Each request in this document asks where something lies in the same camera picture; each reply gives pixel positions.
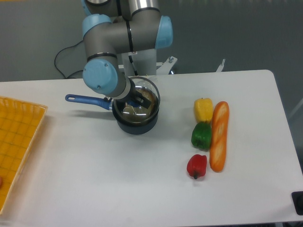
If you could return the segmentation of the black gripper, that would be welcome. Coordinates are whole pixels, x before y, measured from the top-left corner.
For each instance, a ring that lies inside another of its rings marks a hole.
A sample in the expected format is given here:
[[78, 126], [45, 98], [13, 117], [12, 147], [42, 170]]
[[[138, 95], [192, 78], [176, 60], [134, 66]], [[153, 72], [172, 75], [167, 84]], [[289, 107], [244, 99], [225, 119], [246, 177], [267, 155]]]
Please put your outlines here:
[[[112, 103], [113, 98], [111, 97], [104, 97], [103, 101], [107, 104]], [[136, 90], [136, 87], [131, 87], [130, 93], [129, 93], [129, 101], [130, 102], [136, 102], [138, 105], [148, 109], [151, 105], [151, 101], [144, 97], [143, 94], [141, 94], [139, 91]]]

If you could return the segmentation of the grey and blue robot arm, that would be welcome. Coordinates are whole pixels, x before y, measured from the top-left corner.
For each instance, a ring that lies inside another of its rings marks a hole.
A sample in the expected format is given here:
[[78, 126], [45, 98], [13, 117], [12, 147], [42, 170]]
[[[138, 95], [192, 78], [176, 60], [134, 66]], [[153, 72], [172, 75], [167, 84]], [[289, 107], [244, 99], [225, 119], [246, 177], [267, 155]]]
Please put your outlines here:
[[150, 101], [119, 72], [117, 55], [160, 49], [173, 42], [172, 23], [156, 0], [83, 0], [83, 80], [94, 92], [149, 108]]

